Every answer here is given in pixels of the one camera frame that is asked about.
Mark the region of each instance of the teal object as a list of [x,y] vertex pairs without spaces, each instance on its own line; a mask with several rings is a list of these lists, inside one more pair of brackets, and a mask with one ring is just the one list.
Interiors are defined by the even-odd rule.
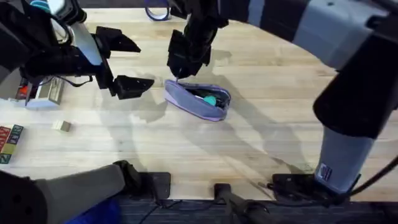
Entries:
[[216,106],[217,99],[214,96],[206,96],[203,100],[212,106]]

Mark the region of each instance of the black mount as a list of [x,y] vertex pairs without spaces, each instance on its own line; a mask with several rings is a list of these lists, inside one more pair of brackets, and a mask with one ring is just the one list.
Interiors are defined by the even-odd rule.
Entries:
[[240,223],[278,223],[277,220],[271,217],[268,209],[261,202],[245,200],[237,196],[232,193],[232,188],[229,184],[215,184],[214,196],[216,202],[223,200],[226,204],[226,211],[230,219],[226,223],[235,223],[234,220],[231,220],[234,218],[234,214]]
[[[357,177],[350,190],[358,182],[361,175]],[[313,174],[274,174],[272,184],[267,184],[267,188],[274,191],[274,197],[280,202],[302,203],[303,201],[323,201],[332,198],[339,198],[339,194],[331,191],[322,184],[319,184]],[[349,201],[344,197],[343,200],[335,200],[334,205],[339,205]]]
[[171,175],[168,172],[138,172],[128,161],[117,161],[126,183],[122,194],[133,199],[163,200],[170,197]]

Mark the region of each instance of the blue fabric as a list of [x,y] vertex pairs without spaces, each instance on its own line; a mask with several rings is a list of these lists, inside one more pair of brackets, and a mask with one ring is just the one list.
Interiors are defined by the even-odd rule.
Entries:
[[115,198],[110,198],[91,208],[66,224],[118,224],[120,207]]

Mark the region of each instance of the label sticker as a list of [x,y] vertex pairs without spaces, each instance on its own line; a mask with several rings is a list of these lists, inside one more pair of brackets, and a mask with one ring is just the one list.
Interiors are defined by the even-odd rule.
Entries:
[[320,168],[318,170],[317,176],[324,181],[328,182],[330,176],[331,176],[332,169],[324,164],[320,165]]

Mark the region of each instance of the wooden block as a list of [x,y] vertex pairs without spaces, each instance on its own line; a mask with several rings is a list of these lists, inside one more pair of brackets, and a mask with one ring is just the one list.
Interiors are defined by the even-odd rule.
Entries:
[[11,155],[0,153],[0,164],[8,164],[11,159]]
[[23,129],[24,127],[16,124],[12,129],[0,127],[0,136],[8,136],[7,139],[1,138],[0,140],[0,164],[8,164],[11,160]]
[[70,130],[71,123],[66,121],[56,121],[52,125],[52,129],[56,129],[59,131],[68,132]]
[[6,143],[1,149],[0,153],[12,155],[15,151],[16,144]]
[[7,142],[7,138],[10,132],[11,129],[2,126],[0,127],[0,152],[1,149],[4,147],[5,143]]

